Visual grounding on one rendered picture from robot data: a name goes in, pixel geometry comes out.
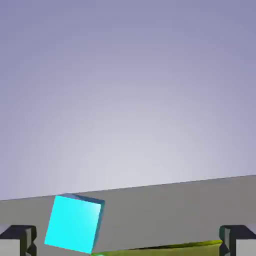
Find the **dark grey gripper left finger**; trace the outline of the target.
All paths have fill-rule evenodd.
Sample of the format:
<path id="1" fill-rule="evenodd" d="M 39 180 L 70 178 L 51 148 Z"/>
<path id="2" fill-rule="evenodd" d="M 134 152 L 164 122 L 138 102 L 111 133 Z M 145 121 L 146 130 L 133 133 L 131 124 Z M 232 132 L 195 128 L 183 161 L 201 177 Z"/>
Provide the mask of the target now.
<path id="1" fill-rule="evenodd" d="M 0 225 L 0 256 L 37 256 L 34 225 Z"/>

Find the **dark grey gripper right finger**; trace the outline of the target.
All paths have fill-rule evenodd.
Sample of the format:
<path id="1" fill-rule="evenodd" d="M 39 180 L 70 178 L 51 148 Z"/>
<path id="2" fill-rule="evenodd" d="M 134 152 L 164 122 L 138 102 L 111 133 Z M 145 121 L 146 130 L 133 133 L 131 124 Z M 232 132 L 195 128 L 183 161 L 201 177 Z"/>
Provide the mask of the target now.
<path id="1" fill-rule="evenodd" d="M 222 225 L 219 256 L 256 256 L 256 224 Z"/>

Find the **small cyan cube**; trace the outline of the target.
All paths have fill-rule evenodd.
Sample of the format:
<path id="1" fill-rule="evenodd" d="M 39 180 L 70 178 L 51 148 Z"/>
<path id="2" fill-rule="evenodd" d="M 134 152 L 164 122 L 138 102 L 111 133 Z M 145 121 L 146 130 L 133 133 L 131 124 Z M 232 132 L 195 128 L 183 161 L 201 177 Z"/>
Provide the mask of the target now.
<path id="1" fill-rule="evenodd" d="M 56 195 L 44 243 L 91 254 L 99 237 L 105 203 L 77 194 Z"/>

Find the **large olive green box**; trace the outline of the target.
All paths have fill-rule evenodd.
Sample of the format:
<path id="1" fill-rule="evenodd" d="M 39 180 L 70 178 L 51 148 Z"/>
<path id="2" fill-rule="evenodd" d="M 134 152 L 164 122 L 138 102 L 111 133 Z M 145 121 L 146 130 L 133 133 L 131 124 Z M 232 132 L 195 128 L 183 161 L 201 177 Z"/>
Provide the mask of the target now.
<path id="1" fill-rule="evenodd" d="M 91 256 L 219 256 L 220 240 L 94 252 Z"/>

